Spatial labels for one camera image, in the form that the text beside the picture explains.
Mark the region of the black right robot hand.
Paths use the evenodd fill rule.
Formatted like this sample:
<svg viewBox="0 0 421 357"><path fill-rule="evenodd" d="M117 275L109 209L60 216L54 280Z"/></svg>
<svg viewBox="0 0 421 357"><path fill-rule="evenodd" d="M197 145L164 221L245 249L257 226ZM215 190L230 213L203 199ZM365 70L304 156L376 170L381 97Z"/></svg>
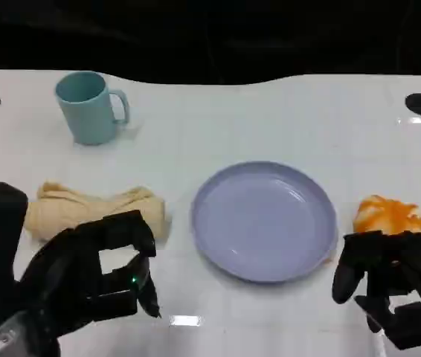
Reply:
<svg viewBox="0 0 421 357"><path fill-rule="evenodd" d="M381 231L344 236L332 299L353 299L371 332L383 331L398 350L421 346L421 233Z"/></svg>

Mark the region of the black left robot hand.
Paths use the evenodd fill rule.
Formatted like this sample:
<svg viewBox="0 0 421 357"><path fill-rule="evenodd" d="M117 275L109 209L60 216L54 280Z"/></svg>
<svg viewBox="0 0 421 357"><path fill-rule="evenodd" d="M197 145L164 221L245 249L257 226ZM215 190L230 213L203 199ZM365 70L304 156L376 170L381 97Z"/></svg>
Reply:
<svg viewBox="0 0 421 357"><path fill-rule="evenodd" d="M137 254L103 273L99 253L131 245ZM105 216L67 228L33 257L19 281L33 356L59 356L59 337L91 322L135 315L160 317L150 273L155 239L141 213Z"/></svg>

